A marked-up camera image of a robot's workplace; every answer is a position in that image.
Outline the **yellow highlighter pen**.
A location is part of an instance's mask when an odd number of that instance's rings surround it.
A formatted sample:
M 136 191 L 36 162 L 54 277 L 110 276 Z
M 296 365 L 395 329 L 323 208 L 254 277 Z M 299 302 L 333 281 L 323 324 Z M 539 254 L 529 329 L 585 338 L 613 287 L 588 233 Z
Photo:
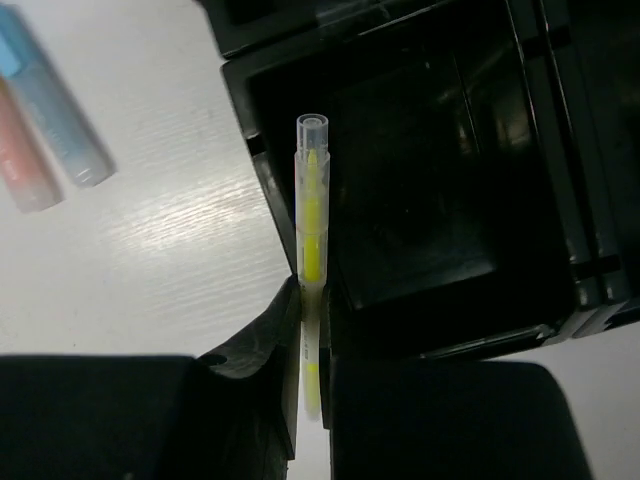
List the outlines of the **yellow highlighter pen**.
M 321 415 L 320 323 L 328 270 L 330 193 L 329 120 L 307 113 L 296 122 L 296 270 L 301 298 L 301 361 L 304 408 L 309 419 Z

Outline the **pink highlighter orange cap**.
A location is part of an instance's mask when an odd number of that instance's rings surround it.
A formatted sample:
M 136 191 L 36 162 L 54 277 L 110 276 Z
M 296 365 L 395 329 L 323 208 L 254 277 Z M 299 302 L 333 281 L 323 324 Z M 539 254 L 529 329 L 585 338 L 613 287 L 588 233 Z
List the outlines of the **pink highlighter orange cap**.
M 62 194 L 18 103 L 1 81 L 1 176 L 23 213 L 51 208 Z

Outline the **blue highlighter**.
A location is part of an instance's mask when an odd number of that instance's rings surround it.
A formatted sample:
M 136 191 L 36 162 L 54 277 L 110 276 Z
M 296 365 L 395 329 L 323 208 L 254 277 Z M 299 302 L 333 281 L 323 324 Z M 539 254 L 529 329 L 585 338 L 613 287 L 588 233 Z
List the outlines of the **blue highlighter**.
M 31 29 L 16 6 L 7 4 L 1 6 L 1 76 L 76 186 L 96 186 L 115 172 L 114 163 Z

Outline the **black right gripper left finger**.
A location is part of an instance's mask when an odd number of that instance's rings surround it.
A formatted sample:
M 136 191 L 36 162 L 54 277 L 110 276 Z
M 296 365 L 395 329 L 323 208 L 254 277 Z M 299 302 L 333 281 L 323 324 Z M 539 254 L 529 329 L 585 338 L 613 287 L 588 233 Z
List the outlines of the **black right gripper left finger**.
M 300 290 L 198 356 L 5 355 L 5 479 L 283 479 L 295 456 Z

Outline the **black four-compartment organizer tray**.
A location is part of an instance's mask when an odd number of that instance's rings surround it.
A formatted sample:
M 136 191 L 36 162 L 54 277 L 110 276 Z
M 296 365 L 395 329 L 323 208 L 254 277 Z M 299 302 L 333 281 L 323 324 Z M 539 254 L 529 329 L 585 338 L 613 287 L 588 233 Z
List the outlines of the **black four-compartment organizer tray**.
M 635 1 L 206 1 L 288 257 L 329 120 L 336 356 L 477 356 L 639 319 Z

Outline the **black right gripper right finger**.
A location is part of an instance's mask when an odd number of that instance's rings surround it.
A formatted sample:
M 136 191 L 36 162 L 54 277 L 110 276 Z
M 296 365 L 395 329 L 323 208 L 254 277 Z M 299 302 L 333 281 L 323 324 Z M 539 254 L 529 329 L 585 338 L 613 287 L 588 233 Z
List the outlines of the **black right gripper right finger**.
M 528 362 L 428 359 L 323 305 L 321 393 L 335 479 L 589 479 L 556 378 Z

